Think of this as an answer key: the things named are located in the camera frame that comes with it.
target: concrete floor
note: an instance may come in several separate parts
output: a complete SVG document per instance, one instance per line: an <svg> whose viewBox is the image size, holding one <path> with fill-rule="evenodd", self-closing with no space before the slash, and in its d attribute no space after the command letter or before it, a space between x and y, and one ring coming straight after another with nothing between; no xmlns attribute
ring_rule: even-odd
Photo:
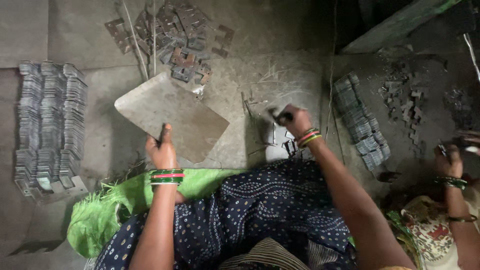
<svg viewBox="0 0 480 270"><path fill-rule="evenodd" d="M205 86L202 99L205 105L227 119L230 126L204 162L191 164L179 157L182 167L245 168L287 156L280 146L248 155L261 146L253 142L252 130L242 109L241 92L254 101L268 100L266 104L252 107L263 118L267 118L267 107L282 108L292 103L307 108L314 125L321 127L325 133L332 47L331 8L328 5L320 8L315 2L292 4L288 0L236 0L226 5L214 0L198 1L200 9L215 24L224 24L236 31L229 56L216 56L210 60L214 75ZM141 3L129 1L128 4L132 5L131 13L136 10L136 14L141 8ZM104 22L118 17L118 10L113 1L101 4L97 1L49 1L48 58L76 64L83 69L89 85L81 177L91 189L100 181L122 174L138 157L144 157L145 133L113 106L117 98L142 83L135 56L132 53L123 56L103 26ZM211 47L215 32L209 35L207 45ZM422 132L422 140L428 142L429 149L439 138L451 137L455 126L442 102L444 90L460 81L458 74L470 74L472 71L469 65L463 68L466 66L465 59L468 60L464 54L450 55L449 59L450 63L457 64L452 64L447 74L442 73L435 62L427 61L420 65L426 67L426 71L422 72L431 75L427 83L436 89L429 97L425 132ZM376 94L375 89L382 81L380 77L385 76L382 72L387 62L376 55L335 56L334 60L334 78L352 70L359 75L367 107L377 117L392 150L386 166L391 171L403 172L405 176L394 187L404 188L416 179L407 172L417 172L418 168L423 169L426 165L419 165L414 159L405 128L389 121L383 100ZM168 67L158 64L157 73L162 70L168 70ZM3 185L0 203L3 205L1 217L4 221L1 239L6 243L0 251L0 268L82 269L86 259L77 255L68 242L49 253L7 256L25 243L25 239L30 239L34 233L39 234L38 228L53 228L58 233L50 230L52 237L64 236L62 224L68 221L68 214L64 213L68 213L73 203L35 207L32 200L23 197L13 184L14 112L20 79L15 72L14 69L0 70L0 114L5 119L0 123L0 181ZM377 74L379 79L371 79L370 76L375 77L373 74ZM190 84L183 86L186 89L192 87ZM279 143L286 140L284 134L284 129L277 129ZM366 170L339 118L335 120L332 117L330 120L328 144L374 198L386 195L390 185L378 182ZM54 215L55 210L67 219ZM48 218L39 218L39 213L49 213Z"/></svg>

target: green cloth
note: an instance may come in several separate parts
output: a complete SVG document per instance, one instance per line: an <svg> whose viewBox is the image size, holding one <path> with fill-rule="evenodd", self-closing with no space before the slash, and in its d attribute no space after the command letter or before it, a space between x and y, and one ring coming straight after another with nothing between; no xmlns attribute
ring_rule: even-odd
<svg viewBox="0 0 480 270"><path fill-rule="evenodd" d="M242 169L184 169L185 177L178 187L187 199L209 196L231 175ZM98 256L103 246L120 229L117 218L123 205L132 215L150 208L153 193L150 172L142 173L118 185L105 185L105 193L90 194L73 206L67 239L73 249L85 258Z"/></svg>

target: stack of metal pieces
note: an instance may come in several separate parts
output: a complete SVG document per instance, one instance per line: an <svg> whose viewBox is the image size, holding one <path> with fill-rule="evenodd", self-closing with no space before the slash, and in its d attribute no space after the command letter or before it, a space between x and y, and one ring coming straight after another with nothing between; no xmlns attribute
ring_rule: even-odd
<svg viewBox="0 0 480 270"><path fill-rule="evenodd" d="M84 75L71 65L64 66L67 91L64 106L64 147L61 150L60 180L64 187L72 187L71 178L78 175L84 157L84 116L87 105L87 85Z"/></svg>
<svg viewBox="0 0 480 270"><path fill-rule="evenodd" d="M51 61L23 61L20 73L24 81L15 181L26 196L36 187L44 195L51 194L51 183L57 181L71 188L84 154L84 75L72 64Z"/></svg>
<svg viewBox="0 0 480 270"><path fill-rule="evenodd" d="M390 148L380 133L377 119L363 103L359 85L357 75L349 73L334 83L333 99L357 150L372 171L390 157Z"/></svg>
<svg viewBox="0 0 480 270"><path fill-rule="evenodd" d="M37 153L39 147L40 103L42 76L40 65L30 61L20 63L23 85L17 108L19 118L19 148L16 150L15 182L19 187L38 186L36 181Z"/></svg>
<svg viewBox="0 0 480 270"><path fill-rule="evenodd" d="M51 190L50 183L60 180L66 77L63 75L63 67L51 61L42 63L41 72L44 75L44 89L40 108L42 124L41 147L37 151L37 181L44 190Z"/></svg>

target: polka dot fabric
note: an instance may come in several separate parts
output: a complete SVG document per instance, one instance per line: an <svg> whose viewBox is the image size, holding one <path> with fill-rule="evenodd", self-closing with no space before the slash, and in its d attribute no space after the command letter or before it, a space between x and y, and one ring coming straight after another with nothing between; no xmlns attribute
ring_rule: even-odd
<svg viewBox="0 0 480 270"><path fill-rule="evenodd" d="M128 268L146 217L133 216L122 225L96 269ZM209 198L175 206L173 233L173 269L214 269L266 237L308 263L309 239L344 254L349 236L318 165L300 160L228 177Z"/></svg>

